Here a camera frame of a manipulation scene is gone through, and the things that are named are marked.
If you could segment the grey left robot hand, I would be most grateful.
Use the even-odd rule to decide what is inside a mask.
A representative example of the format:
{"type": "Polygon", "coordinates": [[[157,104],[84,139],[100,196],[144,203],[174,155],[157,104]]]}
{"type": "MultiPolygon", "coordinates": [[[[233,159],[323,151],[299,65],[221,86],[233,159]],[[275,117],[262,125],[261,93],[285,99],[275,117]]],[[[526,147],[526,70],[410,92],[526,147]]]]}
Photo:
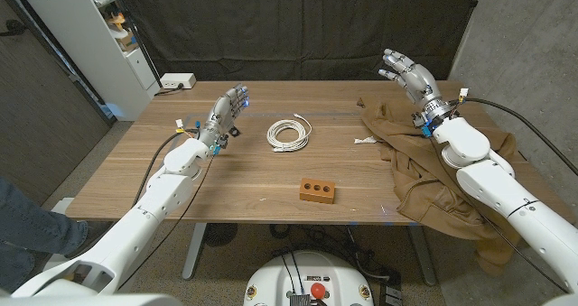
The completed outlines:
{"type": "Polygon", "coordinates": [[[241,111],[249,105],[248,89],[239,83],[219,97],[209,112],[207,121],[199,131],[199,140],[210,149],[215,146],[225,148],[229,134],[233,137],[240,135],[234,126],[235,119],[241,111]]]}

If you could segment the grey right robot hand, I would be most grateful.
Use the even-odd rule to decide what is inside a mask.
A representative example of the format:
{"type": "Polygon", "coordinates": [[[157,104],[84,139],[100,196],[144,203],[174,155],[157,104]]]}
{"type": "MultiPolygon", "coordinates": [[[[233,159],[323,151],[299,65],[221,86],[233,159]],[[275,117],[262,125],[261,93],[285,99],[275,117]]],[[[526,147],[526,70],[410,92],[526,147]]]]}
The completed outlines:
{"type": "Polygon", "coordinates": [[[412,114],[415,126],[430,136],[452,112],[452,106],[443,100],[434,76],[398,51],[385,49],[382,59],[394,72],[379,70],[378,74],[395,81],[406,91],[410,101],[420,109],[419,113],[412,114]]]}

